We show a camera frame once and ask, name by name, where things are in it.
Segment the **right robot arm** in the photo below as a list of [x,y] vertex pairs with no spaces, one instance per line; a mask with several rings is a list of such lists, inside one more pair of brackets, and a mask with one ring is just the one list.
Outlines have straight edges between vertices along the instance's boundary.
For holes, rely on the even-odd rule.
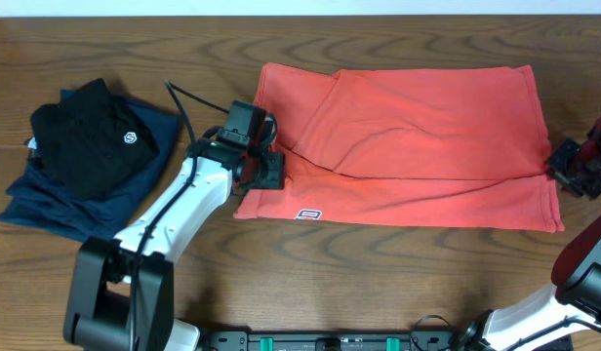
[[[601,116],[578,144],[566,139],[547,160],[561,188],[591,200],[601,195]],[[522,301],[490,310],[454,350],[570,350],[569,335],[601,333],[601,215],[559,254],[551,282]]]

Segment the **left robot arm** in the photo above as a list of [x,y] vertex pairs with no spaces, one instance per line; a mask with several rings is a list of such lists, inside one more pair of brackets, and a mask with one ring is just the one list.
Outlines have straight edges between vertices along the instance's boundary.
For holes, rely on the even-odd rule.
[[62,335],[85,350],[195,350],[200,331],[175,316],[175,266],[233,189],[284,186],[275,116],[235,101],[223,126],[194,138],[180,172],[131,225],[91,237],[76,256]]

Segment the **navy folded shirt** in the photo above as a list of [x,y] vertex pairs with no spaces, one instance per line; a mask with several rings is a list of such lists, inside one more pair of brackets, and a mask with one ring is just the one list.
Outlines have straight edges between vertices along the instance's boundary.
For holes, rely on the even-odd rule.
[[12,201],[0,214],[0,221],[43,229],[79,242],[90,237],[109,240],[127,226],[165,169],[179,135],[180,119],[133,98],[118,99],[152,131],[158,156],[109,193],[86,201],[45,175],[40,159],[32,157],[23,174],[6,190]]

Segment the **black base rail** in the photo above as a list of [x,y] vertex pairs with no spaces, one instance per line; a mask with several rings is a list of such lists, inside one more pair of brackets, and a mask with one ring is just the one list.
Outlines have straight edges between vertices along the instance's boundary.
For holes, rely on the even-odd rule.
[[252,331],[205,330],[200,351],[418,351],[488,350],[479,325],[459,331],[438,315],[425,316],[409,330]]

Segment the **black folded polo shirt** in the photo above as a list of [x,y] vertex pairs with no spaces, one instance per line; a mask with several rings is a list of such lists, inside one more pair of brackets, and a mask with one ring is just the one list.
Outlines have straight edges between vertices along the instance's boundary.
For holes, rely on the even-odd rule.
[[112,191],[159,153],[150,129],[101,78],[41,105],[30,123],[44,170],[81,200]]

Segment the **red t-shirt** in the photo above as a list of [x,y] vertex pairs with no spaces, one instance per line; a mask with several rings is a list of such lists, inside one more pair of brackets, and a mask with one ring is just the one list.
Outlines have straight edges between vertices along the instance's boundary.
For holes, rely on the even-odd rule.
[[268,63],[256,104],[279,125],[280,190],[239,219],[535,230],[564,227],[533,69],[350,70]]

